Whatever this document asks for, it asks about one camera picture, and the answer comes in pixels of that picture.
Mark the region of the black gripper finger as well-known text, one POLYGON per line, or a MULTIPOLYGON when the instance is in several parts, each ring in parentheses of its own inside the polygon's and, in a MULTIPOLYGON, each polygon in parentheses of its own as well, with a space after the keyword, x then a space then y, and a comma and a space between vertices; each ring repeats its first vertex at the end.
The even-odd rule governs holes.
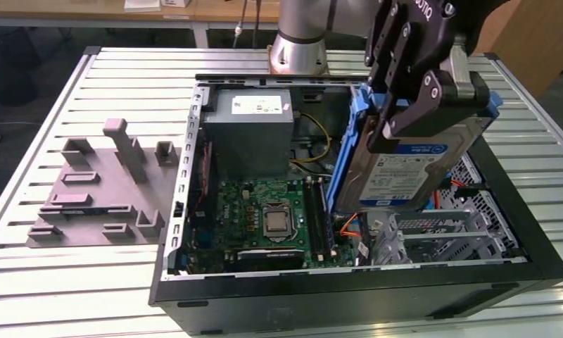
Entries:
POLYGON ((489 104, 491 91, 469 69, 465 38, 456 36, 448 58, 439 67, 415 73, 408 66, 416 30, 400 24, 399 40, 392 52, 385 87, 385 101, 377 109, 377 122, 368 136, 368 150, 389 153, 405 137, 433 137, 489 104))
POLYGON ((365 49, 365 65, 371 68, 368 84, 385 87, 392 52, 399 40, 401 5, 399 1, 381 1, 365 49))

